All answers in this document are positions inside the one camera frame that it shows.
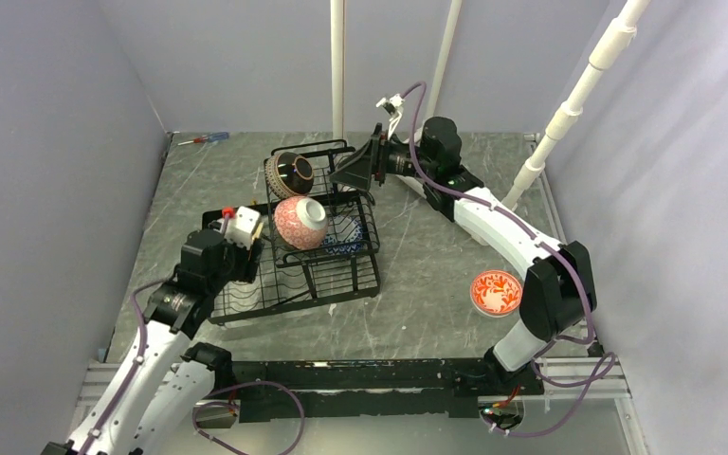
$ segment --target black base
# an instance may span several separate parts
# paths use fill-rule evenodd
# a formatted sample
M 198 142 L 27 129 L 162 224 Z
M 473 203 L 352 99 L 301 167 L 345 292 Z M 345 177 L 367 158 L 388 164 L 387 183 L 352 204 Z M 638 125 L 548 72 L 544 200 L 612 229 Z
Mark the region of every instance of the black base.
M 543 394 L 530 369 L 512 384 L 498 384 L 482 358 L 331 360 L 322 362 L 234 362 L 239 382 L 274 381 L 294 391 L 306 417 L 447 413 L 479 415 L 480 396 Z M 239 390 L 240 422 L 296 418 L 292 400 L 270 388 Z
M 590 253 L 579 242 L 570 242 L 559 246 L 559 254 L 575 269 L 591 312 L 595 311 Z M 543 341 L 551 341 L 585 317 L 575 282 L 553 256 L 535 261 L 526 271 L 519 313 L 529 332 Z
M 48 443 L 40 455 L 71 455 L 74 452 L 69 450 L 68 445 Z
M 222 388 L 223 384 L 235 384 L 236 377 L 233 374 L 233 354 L 208 343 L 196 343 L 191 346 L 185 354 L 181 355 L 185 362 L 197 362 L 208 367 L 214 374 L 213 389 Z

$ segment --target red decorative plate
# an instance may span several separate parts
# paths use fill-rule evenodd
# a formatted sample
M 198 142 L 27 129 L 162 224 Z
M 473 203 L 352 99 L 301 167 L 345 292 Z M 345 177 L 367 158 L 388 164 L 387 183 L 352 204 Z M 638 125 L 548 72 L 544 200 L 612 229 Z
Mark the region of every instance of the red decorative plate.
M 470 300 L 482 314 L 502 318 L 518 308 L 522 289 L 512 274 L 487 270 L 470 284 Z

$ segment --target table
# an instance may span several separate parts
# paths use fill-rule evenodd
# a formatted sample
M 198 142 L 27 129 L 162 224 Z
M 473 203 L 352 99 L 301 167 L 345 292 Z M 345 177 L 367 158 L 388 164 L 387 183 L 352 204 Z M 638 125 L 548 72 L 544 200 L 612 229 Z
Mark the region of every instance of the table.
M 173 143 L 198 134 L 178 134 Z M 363 145 L 369 133 L 350 133 Z M 528 156 L 522 134 L 461 134 L 463 164 L 499 198 Z M 186 235 L 200 227 L 204 211 L 266 201 L 264 159 L 282 145 L 331 138 L 329 133 L 233 133 L 229 140 L 172 147 L 128 288 L 171 274 Z M 517 320 L 480 315 L 469 299 L 472 280 L 487 269 L 512 271 L 494 250 L 477 244 L 395 178 L 374 187 L 373 208 L 381 247 L 382 292 L 334 310 L 319 307 L 219 327 L 204 324 L 195 341 L 232 351 L 239 360 L 422 358 L 482 356 Z M 555 236 L 553 201 L 537 181 L 516 213 Z M 148 293 L 141 294 L 144 304 Z M 123 359 L 136 332 L 129 303 L 121 308 L 108 362 Z M 586 355 L 559 343 L 551 356 Z

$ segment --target cable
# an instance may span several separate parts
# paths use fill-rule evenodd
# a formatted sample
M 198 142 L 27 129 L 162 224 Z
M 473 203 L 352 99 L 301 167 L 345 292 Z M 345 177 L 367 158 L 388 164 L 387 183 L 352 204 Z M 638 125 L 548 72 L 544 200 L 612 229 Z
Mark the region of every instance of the cable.
M 421 87 L 422 91 L 420 92 L 420 102 L 417 103 L 417 107 L 414 109 L 414 115 L 411 117 L 411 130 L 415 131 L 417 128 L 417 118 L 420 115 L 420 106 L 423 103 L 423 98 L 426 95 L 426 83 L 419 81 L 416 82 L 414 85 L 409 87 L 405 92 L 401 93 L 401 98 L 405 98 L 409 93 L 414 91 L 414 89 Z M 476 197 L 470 194 L 463 193 L 461 191 L 452 190 L 450 188 L 446 188 L 437 182 L 433 181 L 428 175 L 423 171 L 423 168 L 420 167 L 420 161 L 417 159 L 417 150 L 416 150 L 416 144 L 414 142 L 414 135 L 409 135 L 409 154 L 411 156 L 411 163 L 414 165 L 414 169 L 417 171 L 417 173 L 420 175 L 420 177 L 423 179 L 423 181 L 432 187 L 433 189 L 437 191 L 444 192 L 446 194 L 450 194 L 451 196 L 458 197 L 461 199 L 466 199 L 472 202 L 475 202 L 477 204 L 481 204 L 487 208 L 490 208 L 494 211 L 497 211 L 501 215 L 509 218 L 513 223 L 518 225 L 518 227 L 525 232 L 532 240 L 537 238 L 537 234 L 512 211 L 504 209 L 503 207 L 494 206 L 489 201 L 486 201 L 484 199 L 481 199 L 480 197 Z M 573 269 L 570 263 L 562 257 L 558 252 L 556 252 L 555 249 L 551 248 L 550 246 L 547 246 L 543 243 L 540 244 L 540 246 L 551 253 L 554 258 L 559 261 L 562 266 L 565 267 L 565 269 L 568 271 L 568 275 L 571 276 L 571 279 L 573 280 L 573 283 L 576 285 L 576 292 L 579 294 L 579 299 L 582 302 L 582 309 L 585 313 L 585 320 L 588 322 L 588 335 L 585 339 L 577 339 L 572 337 L 561 337 L 562 339 L 567 339 L 568 341 L 573 341 L 578 344 L 584 344 L 588 345 L 592 343 L 592 340 L 595 338 L 595 332 L 593 330 L 592 326 L 592 314 L 590 309 L 590 303 L 588 301 L 587 292 L 585 291 L 585 286 L 582 284 L 582 281 L 579 279 L 578 274 Z
M 509 394 L 509 397 L 506 398 L 503 401 L 499 401 L 497 403 L 494 403 L 492 405 L 493 408 L 506 408 L 509 406 L 509 403 L 512 403 L 512 400 L 515 399 L 516 396 L 518 396 L 518 392 L 520 392 L 520 385 L 515 386 L 514 389 L 512 389 L 512 393 Z
M 236 402 L 235 402 L 237 391 L 238 390 L 232 391 L 230 393 L 230 397 L 227 399 L 227 402 L 232 405 L 232 407 L 230 407 L 230 413 L 233 414 L 233 417 L 238 415 L 238 412 L 236 412 L 236 410 L 238 409 L 238 405 L 236 405 Z
M 170 278 L 164 278 L 162 280 L 148 282 L 141 285 L 138 289 L 134 290 L 132 294 L 130 294 L 130 302 L 133 304 L 133 310 L 135 310 L 138 324 L 138 348 L 136 357 L 143 357 L 143 355 L 146 353 L 147 341 L 146 323 L 143 320 L 143 311 L 140 309 L 140 305 L 137 302 L 137 296 L 142 291 L 145 291 L 152 286 L 167 282 L 169 279 Z M 127 372 L 127 375 L 124 376 L 124 380 L 122 380 L 121 384 L 118 386 L 116 394 L 113 395 L 113 398 L 111 398 L 110 401 L 107 403 L 107 406 L 104 407 L 104 411 L 101 413 L 101 416 L 99 416 L 99 419 L 97 419 L 96 424 L 93 426 L 93 429 L 101 431 L 101 428 L 104 426 L 105 423 L 107 423 L 107 419 L 109 419 L 113 411 L 116 410 L 118 402 L 121 401 L 121 398 L 123 398 L 124 393 L 127 392 L 127 389 L 130 388 L 130 383 L 133 382 L 133 379 L 136 377 L 138 368 L 140 368 L 140 364 L 134 361 L 132 366 L 130 366 L 130 370 Z M 82 443 L 82 448 L 80 448 L 79 452 L 81 454 L 87 455 L 88 449 L 91 445 L 93 445 L 93 442 L 95 440 L 96 438 L 92 434 L 88 433 L 88 437 L 85 439 L 85 442 Z
M 291 446 L 287 447 L 286 450 L 281 452 L 279 455 L 286 455 L 287 453 L 291 453 L 291 451 L 294 450 L 294 448 L 300 442 L 300 438 L 302 438 L 302 432 L 305 430 L 305 409 L 302 408 L 302 403 L 300 402 L 300 399 L 297 397 L 297 395 L 295 395 L 292 391 L 287 389 L 283 384 L 278 384 L 277 382 L 271 382 L 271 381 L 245 382 L 243 384 L 236 384 L 235 386 L 227 387 L 227 388 L 215 391 L 215 392 L 211 393 L 210 395 L 208 395 L 208 397 L 221 395 L 221 394 L 227 393 L 229 391 L 237 391 L 239 389 L 246 389 L 247 387 L 256 387 L 256 386 L 270 386 L 270 387 L 275 387 L 277 389 L 280 389 L 280 390 L 286 392 L 286 394 L 289 395 L 289 397 L 291 397 L 291 399 L 294 400 L 294 403 L 297 405 L 297 411 L 300 413 L 300 429 L 297 432 L 297 437 L 294 438 L 294 442 L 291 443 Z M 208 434 L 206 431 L 201 429 L 196 421 L 196 414 L 204 408 L 218 408 L 218 407 L 232 408 L 233 406 L 234 405 L 224 402 L 224 401 L 211 401 L 211 402 L 205 403 L 204 405 L 200 405 L 200 406 L 194 408 L 193 412 L 191 413 L 191 423 L 193 424 L 193 429 L 195 429 L 196 432 L 198 432 L 200 434 L 200 436 L 202 436 L 203 438 L 205 438 L 211 442 L 214 442 L 214 443 L 218 444 L 219 446 L 226 448 L 227 450 L 235 453 L 236 455 L 248 455 L 247 453 L 242 452 L 241 450 L 231 446 L 230 444 L 222 441 L 221 439 L 214 438 L 213 436 Z
M 599 360 L 595 364 L 595 367 L 593 367 L 592 373 L 591 373 L 591 377 L 598 378 L 597 376 L 595 376 L 596 375 L 596 372 L 598 372 L 598 368 L 608 358 L 610 359 L 610 366 L 612 364 L 614 364 L 615 361 L 616 361 L 616 359 L 617 359 L 617 357 L 615 356 L 614 353 L 606 353 L 606 354 L 604 354 L 604 356 L 601 357 L 601 360 Z M 529 433 L 517 433 L 515 431 L 508 431 L 508 430 L 504 430 L 504 429 L 501 429 L 501 428 L 498 428 L 498 429 L 500 431 L 502 431 L 505 436 L 514 436 L 516 438 L 536 438 L 536 437 L 539 437 L 539 436 L 549 435 L 549 434 L 557 431 L 558 429 L 562 428 L 562 426 L 565 425 L 571 419 L 571 417 L 573 417 L 573 414 L 576 412 L 576 410 L 579 408 L 579 405 L 581 405 L 582 404 L 582 401 L 585 399 L 585 395 L 587 395 L 588 390 L 590 389 L 590 385 L 591 384 L 592 384 L 592 381 L 591 382 L 588 382 L 585 385 L 585 388 L 582 389 L 582 392 L 579 393 L 579 396 L 578 397 L 576 397 L 576 401 L 573 402 L 573 405 L 571 406 L 570 409 L 568 409 L 568 412 L 566 412 L 565 415 L 562 416 L 561 419 L 559 419 L 559 422 L 553 424 L 551 427 L 549 427 L 547 429 L 543 429 L 542 431 L 533 431 L 533 432 L 529 432 Z
M 423 179 L 423 181 L 432 187 L 433 189 L 437 191 L 441 191 L 445 194 L 449 194 L 454 197 L 458 197 L 460 199 L 469 200 L 472 202 L 475 202 L 477 204 L 481 204 L 485 207 L 490 208 L 491 210 L 497 211 L 501 215 L 509 218 L 513 223 L 518 225 L 518 227 L 525 232 L 532 240 L 535 240 L 537 238 L 537 234 L 512 211 L 505 209 L 503 207 L 499 207 L 498 205 L 491 204 L 489 201 L 486 201 L 484 199 L 481 199 L 480 197 L 476 197 L 470 194 L 466 194 L 461 191 L 455 191 L 450 188 L 446 188 L 436 182 L 434 182 L 428 175 L 423 171 L 423 168 L 420 167 L 420 161 L 417 159 L 417 149 L 416 144 L 414 141 L 414 134 L 417 130 L 417 119 L 420 117 L 420 106 L 423 104 L 423 98 L 426 96 L 426 83 L 419 81 L 416 82 L 414 85 L 409 87 L 407 90 L 405 90 L 403 93 L 400 94 L 401 98 L 405 98 L 408 96 L 412 91 L 415 89 L 420 88 L 420 100 L 417 102 L 417 106 L 414 109 L 414 115 L 411 117 L 411 129 L 409 133 L 409 155 L 411 157 L 411 163 L 414 165 L 414 169 L 417 171 L 417 173 L 420 175 L 420 178 Z M 552 257 L 554 257 L 562 266 L 565 268 L 565 270 L 568 272 L 568 275 L 571 277 L 571 280 L 576 286 L 576 292 L 579 295 L 579 300 L 582 303 L 582 310 L 585 314 L 585 321 L 587 322 L 588 326 L 588 333 L 587 336 L 584 339 L 576 338 L 576 337 L 568 337 L 568 336 L 559 336 L 555 339 L 563 339 L 567 341 L 571 341 L 577 344 L 581 345 L 589 345 L 592 343 L 592 341 L 595 339 L 595 328 L 593 326 L 592 321 L 592 311 L 590 308 L 590 301 L 587 297 L 587 292 L 585 291 L 585 286 L 582 283 L 581 279 L 579 278 L 578 273 L 576 273 L 576 270 L 573 268 L 571 263 L 569 263 L 564 257 L 562 257 L 559 252 L 554 249 L 553 247 L 540 242 L 539 247 L 546 250 L 549 254 L 551 254 Z M 554 346 L 553 342 L 548 343 L 543 349 L 541 349 L 539 352 L 537 352 L 533 359 L 539 358 L 541 355 L 547 353 L 552 347 Z M 598 373 L 599 367 L 604 363 L 605 360 L 610 359 L 610 363 L 607 368 L 605 368 L 601 373 Z M 537 431 L 533 433 L 511 433 L 509 431 L 505 431 L 505 435 L 511 435 L 511 436 L 517 436 L 517 437 L 536 437 L 536 436 L 545 436 L 546 434 L 550 434 L 563 425 L 571 418 L 573 413 L 578 409 L 579 405 L 581 405 L 582 400 L 585 397 L 585 394 L 587 394 L 588 389 L 590 388 L 590 385 L 607 375 L 607 373 L 610 372 L 610 369 L 615 365 L 617 362 L 618 357 L 615 355 L 615 353 L 606 353 L 604 356 L 601 357 L 601 359 L 596 363 L 595 368 L 593 368 L 593 371 L 591 375 L 583 380 L 583 381 L 577 381 L 572 384 L 564 385 L 562 383 L 558 383 L 551 379 L 550 377 L 544 376 L 539 372 L 539 369 L 537 368 L 537 365 L 535 362 L 532 362 L 532 368 L 535 370 L 535 374 L 537 374 L 540 378 L 542 378 L 544 381 L 548 382 L 549 384 L 556 385 L 558 387 L 578 387 L 580 385 L 584 385 L 585 388 L 582 390 L 582 392 L 579 394 L 579 397 L 576 399 L 575 402 L 573 402 L 573 406 L 571 406 L 571 409 L 568 410 L 568 412 L 562 417 L 562 419 L 557 422 L 552 427 L 543 430 L 543 431 Z
M 454 374 L 458 374 L 459 376 L 469 377 L 470 379 L 481 379 L 483 377 L 487 377 L 486 374 L 467 374 L 462 372 L 453 372 Z
M 225 232 L 228 231 L 228 223 L 230 222 L 230 214 L 225 213 L 225 216 L 222 218 L 222 227 L 219 228 L 219 233 L 222 235 L 225 235 Z

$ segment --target bowl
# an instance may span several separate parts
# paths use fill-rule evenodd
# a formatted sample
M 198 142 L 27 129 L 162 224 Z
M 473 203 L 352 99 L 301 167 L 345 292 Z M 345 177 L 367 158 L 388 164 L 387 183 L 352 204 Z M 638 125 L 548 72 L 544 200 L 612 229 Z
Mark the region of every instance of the bowl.
M 520 306 L 523 288 L 511 273 L 487 270 L 470 284 L 470 301 L 479 313 L 490 318 L 503 318 Z
M 351 216 L 337 215 L 331 219 L 328 233 L 322 240 L 322 246 L 325 246 L 325 251 L 329 254 L 350 254 L 355 253 L 363 245 L 361 243 L 355 243 L 350 245 L 350 242 L 358 242 L 364 238 L 364 229 L 361 228 L 361 223 Z
M 325 207 L 308 196 L 289 197 L 275 208 L 275 228 L 296 249 L 319 247 L 328 233 Z
M 266 185 L 281 199 L 308 194 L 314 186 L 314 168 L 305 156 L 280 152 L 266 160 Z

